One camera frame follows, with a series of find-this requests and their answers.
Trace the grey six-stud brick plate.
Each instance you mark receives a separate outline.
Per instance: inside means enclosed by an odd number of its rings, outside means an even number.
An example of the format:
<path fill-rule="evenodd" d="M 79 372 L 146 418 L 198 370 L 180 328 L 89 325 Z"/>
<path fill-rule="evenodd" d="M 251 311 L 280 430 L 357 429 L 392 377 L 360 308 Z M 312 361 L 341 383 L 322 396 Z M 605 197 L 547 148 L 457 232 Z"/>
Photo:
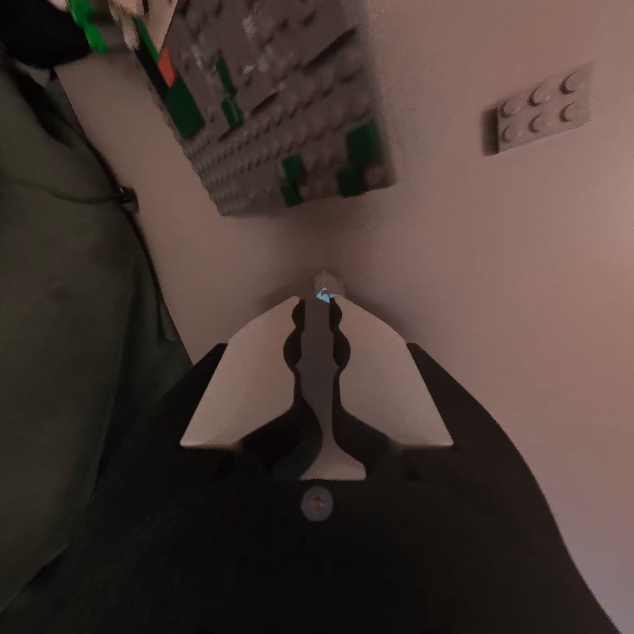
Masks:
<path fill-rule="evenodd" d="M 499 100 L 485 111 L 482 140 L 486 155 L 573 131 L 591 121 L 595 65 L 589 61 L 551 75 Z"/>

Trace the grey desk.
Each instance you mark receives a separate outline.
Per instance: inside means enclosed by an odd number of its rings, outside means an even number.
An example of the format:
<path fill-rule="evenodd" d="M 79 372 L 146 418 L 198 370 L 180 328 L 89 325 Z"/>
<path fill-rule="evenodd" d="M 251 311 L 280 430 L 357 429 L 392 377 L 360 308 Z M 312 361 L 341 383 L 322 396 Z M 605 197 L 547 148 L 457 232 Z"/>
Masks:
<path fill-rule="evenodd" d="M 501 424 L 632 633 L 633 2 L 365 1 L 363 16 L 397 182 L 276 216 L 218 214 L 128 56 L 58 76 L 136 190 L 192 361 L 335 274 Z M 589 61 L 589 123 L 485 154 L 485 111 Z"/>

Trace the small brick with teal mark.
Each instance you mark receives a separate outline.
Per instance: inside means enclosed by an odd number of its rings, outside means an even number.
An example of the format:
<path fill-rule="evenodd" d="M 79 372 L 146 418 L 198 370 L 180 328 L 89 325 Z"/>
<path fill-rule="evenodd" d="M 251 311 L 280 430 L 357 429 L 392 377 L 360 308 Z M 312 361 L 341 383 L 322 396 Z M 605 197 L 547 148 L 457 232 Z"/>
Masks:
<path fill-rule="evenodd" d="M 314 295 L 316 299 L 331 304 L 346 297 L 345 284 L 334 274 L 321 271 L 314 277 Z"/>

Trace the grey toy brick model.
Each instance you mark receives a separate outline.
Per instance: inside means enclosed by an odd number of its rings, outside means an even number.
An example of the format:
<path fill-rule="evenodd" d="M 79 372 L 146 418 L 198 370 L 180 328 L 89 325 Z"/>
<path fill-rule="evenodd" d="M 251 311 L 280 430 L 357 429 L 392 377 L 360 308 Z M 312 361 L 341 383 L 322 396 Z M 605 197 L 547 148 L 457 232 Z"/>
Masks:
<path fill-rule="evenodd" d="M 395 183 L 362 1 L 67 1 L 129 52 L 224 218 Z"/>

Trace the black mesh pad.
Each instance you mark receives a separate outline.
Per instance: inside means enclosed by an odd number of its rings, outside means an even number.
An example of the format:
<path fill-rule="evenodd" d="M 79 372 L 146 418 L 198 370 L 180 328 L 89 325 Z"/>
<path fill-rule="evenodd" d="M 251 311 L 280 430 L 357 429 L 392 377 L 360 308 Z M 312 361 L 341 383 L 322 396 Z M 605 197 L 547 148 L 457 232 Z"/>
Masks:
<path fill-rule="evenodd" d="M 1 45 L 11 59 L 40 69 L 67 65 L 92 52 L 71 14 L 49 1 L 2 1 Z"/>

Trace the person's green sweatshirt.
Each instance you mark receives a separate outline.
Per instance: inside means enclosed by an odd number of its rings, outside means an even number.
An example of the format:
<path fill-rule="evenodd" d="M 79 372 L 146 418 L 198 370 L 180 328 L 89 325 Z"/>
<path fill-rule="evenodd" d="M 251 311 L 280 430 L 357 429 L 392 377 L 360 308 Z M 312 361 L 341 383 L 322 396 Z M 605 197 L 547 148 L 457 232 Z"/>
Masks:
<path fill-rule="evenodd" d="M 1 52 L 1 612 L 67 549 L 116 436 L 191 367 L 58 82 Z"/>

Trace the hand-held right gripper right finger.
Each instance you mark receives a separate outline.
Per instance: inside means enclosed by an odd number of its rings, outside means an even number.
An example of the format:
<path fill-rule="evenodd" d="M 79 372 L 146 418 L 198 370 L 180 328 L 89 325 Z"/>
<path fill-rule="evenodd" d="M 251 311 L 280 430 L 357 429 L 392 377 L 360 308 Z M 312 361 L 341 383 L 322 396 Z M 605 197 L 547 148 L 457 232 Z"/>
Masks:
<path fill-rule="evenodd" d="M 344 411 L 408 448 L 451 448 L 453 439 L 403 337 L 336 296 L 331 300 L 334 360 Z"/>

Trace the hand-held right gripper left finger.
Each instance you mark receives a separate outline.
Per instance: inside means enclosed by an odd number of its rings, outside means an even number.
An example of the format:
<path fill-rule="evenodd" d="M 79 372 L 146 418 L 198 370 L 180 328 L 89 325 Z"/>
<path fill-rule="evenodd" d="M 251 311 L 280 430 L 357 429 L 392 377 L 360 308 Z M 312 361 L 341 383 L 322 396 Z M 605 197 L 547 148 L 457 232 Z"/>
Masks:
<path fill-rule="evenodd" d="M 234 448 L 290 410 L 304 319 L 305 301 L 292 296 L 231 337 L 181 437 L 182 448 Z"/>

